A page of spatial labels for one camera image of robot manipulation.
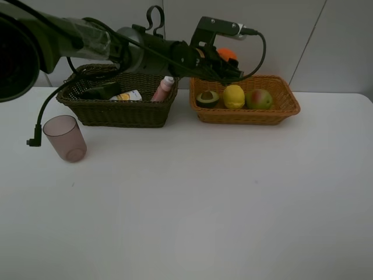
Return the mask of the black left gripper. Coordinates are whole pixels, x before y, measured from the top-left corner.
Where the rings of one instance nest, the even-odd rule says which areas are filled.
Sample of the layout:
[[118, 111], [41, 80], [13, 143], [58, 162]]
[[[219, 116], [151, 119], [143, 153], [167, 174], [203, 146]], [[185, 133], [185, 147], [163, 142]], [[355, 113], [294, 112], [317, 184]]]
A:
[[206, 50], [203, 47], [186, 46], [187, 77], [218, 81], [224, 85], [243, 80], [243, 72], [239, 70], [236, 59], [229, 58], [224, 62], [214, 47]]

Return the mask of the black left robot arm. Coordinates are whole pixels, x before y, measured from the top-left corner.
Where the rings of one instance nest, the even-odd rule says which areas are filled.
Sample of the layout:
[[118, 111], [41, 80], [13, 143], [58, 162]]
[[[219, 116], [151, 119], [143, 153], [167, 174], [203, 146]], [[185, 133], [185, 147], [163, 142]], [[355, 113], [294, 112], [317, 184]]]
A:
[[242, 77], [235, 62], [219, 56], [217, 35], [238, 36], [231, 22], [201, 18], [192, 41], [169, 41], [138, 25], [113, 31], [93, 18], [73, 19], [38, 12], [20, 1], [1, 3], [1, 101], [19, 98], [40, 72], [52, 73], [63, 58], [110, 61], [119, 72], [196, 77], [235, 82]]

